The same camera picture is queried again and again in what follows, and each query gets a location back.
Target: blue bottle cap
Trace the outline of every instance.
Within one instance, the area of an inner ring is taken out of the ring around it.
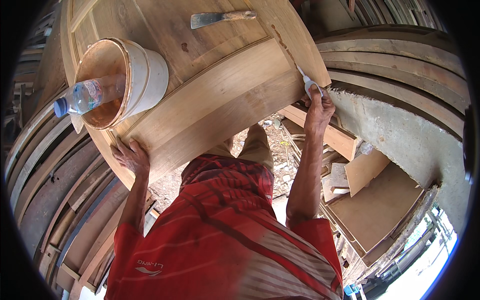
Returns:
[[[57,99],[53,103],[53,111],[55,111],[55,115],[58,118],[60,118],[61,116],[64,116],[68,111],[67,99],[65,97]]]

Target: white bucket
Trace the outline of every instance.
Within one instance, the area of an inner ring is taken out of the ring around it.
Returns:
[[[126,75],[125,94],[85,113],[85,123],[98,130],[113,129],[126,118],[160,102],[168,85],[163,57],[129,40],[114,37],[94,43],[78,64],[75,82],[106,75]]]

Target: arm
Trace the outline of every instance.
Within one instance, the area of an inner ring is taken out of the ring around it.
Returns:
[[[130,149],[120,141],[119,137],[117,137],[117,147],[110,146],[118,163],[135,174],[135,183],[127,197],[118,226],[129,223],[143,235],[150,161],[136,140],[130,139],[129,146]]]
[[[328,92],[324,89],[322,92],[323,97],[317,87],[312,85],[312,100],[306,95],[302,98],[305,105],[310,108],[305,118],[305,145],[300,166],[287,202],[288,228],[294,228],[303,221],[317,217],[322,190],[324,133],[335,112],[335,106]]]

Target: leg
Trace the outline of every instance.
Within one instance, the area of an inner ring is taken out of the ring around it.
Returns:
[[[245,145],[238,158],[262,164],[273,173],[273,157],[267,134],[258,123],[248,129]]]
[[[234,156],[230,153],[233,148],[233,137],[229,138],[228,140],[224,141],[221,144],[216,145],[212,149],[208,150],[204,154],[213,154],[219,156],[226,156],[234,158]]]

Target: dirt floor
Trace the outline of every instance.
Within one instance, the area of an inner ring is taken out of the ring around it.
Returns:
[[[275,122],[275,119],[281,120],[282,118],[281,114],[275,113],[259,122],[265,128],[274,159],[274,198],[290,193],[290,188],[298,168],[297,163],[293,159],[293,149],[287,142],[282,127],[275,127],[275,123],[279,124],[279,122]],[[242,144],[247,138],[247,133],[248,129],[245,129],[235,135],[231,151],[233,156],[237,157],[240,154],[243,147]],[[163,212],[178,196],[181,173],[187,165],[188,163],[184,164],[150,184],[149,190],[152,193],[152,197],[157,200],[154,209],[159,213]]]

